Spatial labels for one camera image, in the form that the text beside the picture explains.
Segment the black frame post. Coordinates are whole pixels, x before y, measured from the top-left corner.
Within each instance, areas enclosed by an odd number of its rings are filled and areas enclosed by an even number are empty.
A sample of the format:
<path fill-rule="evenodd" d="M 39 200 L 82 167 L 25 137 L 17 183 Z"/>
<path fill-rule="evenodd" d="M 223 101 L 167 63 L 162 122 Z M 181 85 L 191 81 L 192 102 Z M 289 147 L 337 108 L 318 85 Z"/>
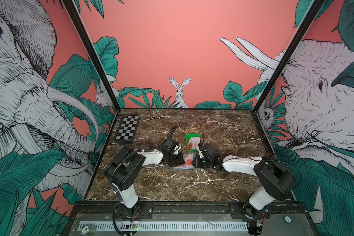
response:
<path fill-rule="evenodd" d="M 287 65 L 289 59 L 296 51 L 299 43 L 301 42 L 302 38 L 305 36 L 306 32 L 308 31 L 309 27 L 311 26 L 312 22 L 314 21 L 316 15 L 320 11 L 324 2 L 325 2 L 325 0 L 314 0 L 310 4 L 310 6 L 309 6 L 303 20 L 301 21 L 294 37 L 292 38 L 291 42 L 289 43 L 289 45 L 285 51 L 285 54 L 283 55 L 278 66 L 274 70 L 274 73 L 272 74 L 263 93 L 261 94 L 260 99 L 257 101 L 256 105 L 253 107 L 253 110 L 252 110 L 253 113 L 256 113 L 259 111 L 262 103 L 266 100 L 267 95 L 271 91 L 271 89 L 272 89 L 273 85 L 276 83 L 277 79 L 280 77 L 280 75 L 281 75 L 283 69 L 285 68 L 285 66 Z"/>
<path fill-rule="evenodd" d="M 110 97 L 110 100 L 112 101 L 114 108 L 117 112 L 121 111 L 121 107 L 113 93 L 112 86 L 108 81 L 108 78 L 106 76 L 105 70 L 102 66 L 102 63 L 98 57 L 98 54 L 94 48 L 94 45 L 86 31 L 86 28 L 84 26 L 84 23 L 80 17 L 80 14 L 78 12 L 77 6 L 74 1 L 70 0 L 63 0 L 62 1 L 73 24 L 75 29 L 77 30 L 79 37 L 88 53 L 88 56 L 93 64 L 93 67 L 97 71 L 101 82 L 104 84 L 104 87 L 106 88 L 106 91 L 108 92 L 108 95 Z"/>

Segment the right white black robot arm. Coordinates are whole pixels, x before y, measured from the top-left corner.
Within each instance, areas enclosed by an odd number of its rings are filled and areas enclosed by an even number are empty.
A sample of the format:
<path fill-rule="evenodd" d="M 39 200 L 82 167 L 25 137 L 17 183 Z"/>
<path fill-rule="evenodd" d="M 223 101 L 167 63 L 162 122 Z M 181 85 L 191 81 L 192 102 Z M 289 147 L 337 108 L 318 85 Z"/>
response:
<path fill-rule="evenodd" d="M 193 165 L 198 168 L 213 168 L 218 171 L 237 172 L 256 176 L 261 187 L 254 192 L 244 205 L 248 215 L 262 211 L 274 200 L 283 201 L 296 182 L 293 172 L 273 154 L 261 157 L 238 157 L 220 155 L 211 144 L 200 143 Z"/>

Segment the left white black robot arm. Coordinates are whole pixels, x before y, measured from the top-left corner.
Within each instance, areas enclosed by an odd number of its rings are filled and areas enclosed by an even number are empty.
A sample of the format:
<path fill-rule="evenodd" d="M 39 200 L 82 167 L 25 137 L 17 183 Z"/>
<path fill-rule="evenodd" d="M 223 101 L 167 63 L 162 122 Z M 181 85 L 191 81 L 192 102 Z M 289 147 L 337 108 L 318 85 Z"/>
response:
<path fill-rule="evenodd" d="M 143 166 L 169 162 L 172 166 L 183 164 L 180 143 L 166 138 L 153 149 L 131 149 L 123 147 L 107 165 L 104 175 L 109 187 L 117 194 L 120 203 L 127 209 L 134 209 L 139 202 L 134 182 Z"/>

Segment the green card tray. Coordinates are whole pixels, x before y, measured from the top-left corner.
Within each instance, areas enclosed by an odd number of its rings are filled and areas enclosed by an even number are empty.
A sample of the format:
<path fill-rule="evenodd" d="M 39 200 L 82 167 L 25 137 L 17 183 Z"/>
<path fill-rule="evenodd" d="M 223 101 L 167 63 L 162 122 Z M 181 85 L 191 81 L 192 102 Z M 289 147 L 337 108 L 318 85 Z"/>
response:
<path fill-rule="evenodd" d="M 191 138 L 191 137 L 200 137 L 200 135 L 198 133 L 194 133 L 194 134 L 186 134 L 185 135 L 185 139 L 186 139 L 186 147 L 188 146 L 188 140 Z"/>

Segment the right black frame post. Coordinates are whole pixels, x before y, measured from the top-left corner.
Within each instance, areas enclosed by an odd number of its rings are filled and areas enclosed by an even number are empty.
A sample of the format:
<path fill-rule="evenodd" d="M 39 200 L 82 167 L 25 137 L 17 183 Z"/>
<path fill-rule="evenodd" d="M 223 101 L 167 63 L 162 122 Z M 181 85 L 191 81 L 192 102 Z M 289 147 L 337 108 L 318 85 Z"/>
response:
<path fill-rule="evenodd" d="M 262 103 L 266 100 L 267 95 L 271 91 L 271 89 L 272 89 L 273 85 L 276 83 L 277 79 L 280 77 L 280 75 L 281 75 L 283 69 L 285 68 L 285 66 L 287 65 L 289 59 L 296 51 L 299 43 L 301 42 L 302 38 L 305 36 L 306 32 L 308 31 L 309 27 L 311 26 L 312 22 L 314 21 L 316 15 L 320 11 L 324 2 L 325 2 L 325 0 L 314 0 L 310 4 L 310 6 L 309 6 L 303 20 L 301 21 L 294 37 L 292 38 L 291 42 L 289 43 L 289 45 L 285 51 L 285 54 L 283 55 L 278 66 L 274 70 L 274 73 L 272 74 L 263 93 L 261 94 L 260 99 L 257 101 L 256 105 L 253 107 L 253 110 L 252 110 L 253 113 L 256 113 L 259 111 Z"/>

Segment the black front mounting rail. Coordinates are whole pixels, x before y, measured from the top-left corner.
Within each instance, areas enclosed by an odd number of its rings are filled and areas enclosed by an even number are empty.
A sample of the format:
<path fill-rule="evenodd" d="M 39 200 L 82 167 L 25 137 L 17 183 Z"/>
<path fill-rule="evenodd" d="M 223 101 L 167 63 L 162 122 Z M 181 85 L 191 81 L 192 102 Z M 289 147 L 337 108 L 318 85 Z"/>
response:
<path fill-rule="evenodd" d="M 83 213 L 108 213 L 120 219 L 151 219 L 157 214 L 229 214 L 233 219 L 262 219 L 274 214 L 308 214 L 301 202 L 276 201 L 263 210 L 251 210 L 245 202 L 142 201 L 129 210 L 118 201 L 82 201 L 75 204 L 70 217 Z"/>

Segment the blue card holder wallet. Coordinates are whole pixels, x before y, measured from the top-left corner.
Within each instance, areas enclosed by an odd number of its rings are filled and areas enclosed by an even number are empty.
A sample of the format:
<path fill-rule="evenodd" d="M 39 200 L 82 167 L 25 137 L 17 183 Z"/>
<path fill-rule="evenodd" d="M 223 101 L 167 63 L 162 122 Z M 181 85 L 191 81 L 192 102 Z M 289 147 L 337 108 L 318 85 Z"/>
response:
<path fill-rule="evenodd" d="M 183 165 L 173 167 L 173 170 L 186 170 L 186 169 L 195 169 L 191 159 L 187 160 L 186 163 Z"/>

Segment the black white checkerboard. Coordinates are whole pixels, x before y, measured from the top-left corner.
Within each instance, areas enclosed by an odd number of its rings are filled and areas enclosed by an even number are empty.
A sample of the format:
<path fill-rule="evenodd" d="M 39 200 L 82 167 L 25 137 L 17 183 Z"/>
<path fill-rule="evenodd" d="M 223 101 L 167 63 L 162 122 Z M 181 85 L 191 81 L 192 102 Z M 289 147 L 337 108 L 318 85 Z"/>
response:
<path fill-rule="evenodd" d="M 132 144 L 140 122 L 140 116 L 137 114 L 124 115 L 118 131 L 115 135 L 115 143 Z"/>

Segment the stack of cards in tray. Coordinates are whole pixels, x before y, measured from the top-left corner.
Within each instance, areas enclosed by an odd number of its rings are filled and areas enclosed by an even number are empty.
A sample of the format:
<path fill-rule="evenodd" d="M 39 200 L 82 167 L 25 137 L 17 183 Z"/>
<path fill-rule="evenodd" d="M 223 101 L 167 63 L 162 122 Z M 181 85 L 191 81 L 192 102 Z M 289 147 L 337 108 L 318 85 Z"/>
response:
<path fill-rule="evenodd" d="M 191 137 L 188 140 L 188 150 L 196 150 L 197 146 L 200 144 L 200 137 Z"/>

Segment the left black frame post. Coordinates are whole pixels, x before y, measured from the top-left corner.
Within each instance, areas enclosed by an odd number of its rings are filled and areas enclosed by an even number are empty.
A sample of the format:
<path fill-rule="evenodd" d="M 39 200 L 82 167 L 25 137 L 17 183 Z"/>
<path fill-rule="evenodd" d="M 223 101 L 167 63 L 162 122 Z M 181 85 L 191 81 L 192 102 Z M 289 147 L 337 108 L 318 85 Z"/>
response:
<path fill-rule="evenodd" d="M 84 26 L 84 23 L 80 17 L 80 14 L 78 12 L 77 6 L 74 1 L 70 0 L 63 0 L 62 1 L 73 24 L 75 29 L 77 30 L 79 37 L 88 53 L 88 56 L 93 64 L 93 67 L 97 71 L 101 82 L 104 84 L 104 87 L 106 88 L 106 91 L 108 92 L 108 95 L 110 97 L 110 100 L 112 101 L 114 108 L 117 112 L 121 111 L 121 107 L 113 93 L 112 86 L 108 81 L 108 78 L 106 76 L 105 70 L 102 66 L 102 63 L 98 57 L 98 54 L 94 48 L 94 45 L 86 31 L 86 28 Z"/>

